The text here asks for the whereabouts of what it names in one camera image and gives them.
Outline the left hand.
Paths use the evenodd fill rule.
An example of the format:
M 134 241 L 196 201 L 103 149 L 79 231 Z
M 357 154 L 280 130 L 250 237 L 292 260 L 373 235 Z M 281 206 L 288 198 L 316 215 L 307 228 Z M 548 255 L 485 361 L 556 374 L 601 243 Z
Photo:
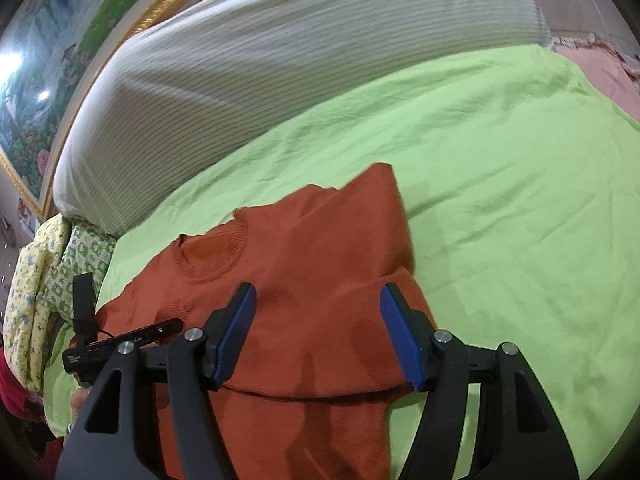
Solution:
M 70 428 L 75 426 L 80 411 L 86 403 L 92 388 L 79 388 L 70 397 L 70 412 L 72 413 L 72 421 L 70 422 Z

